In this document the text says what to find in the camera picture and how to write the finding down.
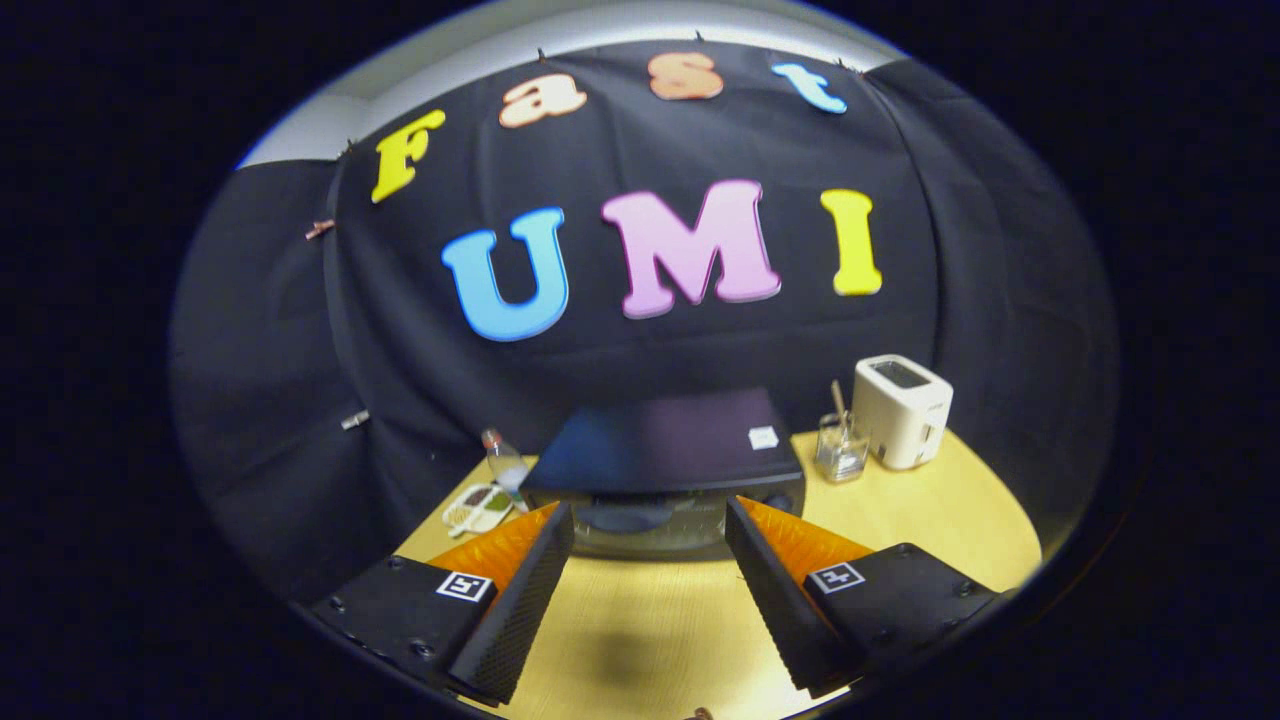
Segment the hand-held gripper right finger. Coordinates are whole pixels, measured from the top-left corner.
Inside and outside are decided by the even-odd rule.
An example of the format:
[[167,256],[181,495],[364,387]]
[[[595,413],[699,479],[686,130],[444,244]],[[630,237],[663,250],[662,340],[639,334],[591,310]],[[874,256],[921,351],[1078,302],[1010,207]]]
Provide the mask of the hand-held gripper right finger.
[[872,550],[742,496],[724,538],[792,683],[815,698],[915,670],[1001,605],[916,544]]

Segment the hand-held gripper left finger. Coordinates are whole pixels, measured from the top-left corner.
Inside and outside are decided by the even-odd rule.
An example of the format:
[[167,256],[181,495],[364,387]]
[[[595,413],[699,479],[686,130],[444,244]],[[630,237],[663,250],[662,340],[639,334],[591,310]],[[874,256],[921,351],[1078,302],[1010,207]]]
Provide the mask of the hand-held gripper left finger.
[[572,547],[572,510],[553,502],[425,562],[383,559],[310,620],[413,685],[507,705]]

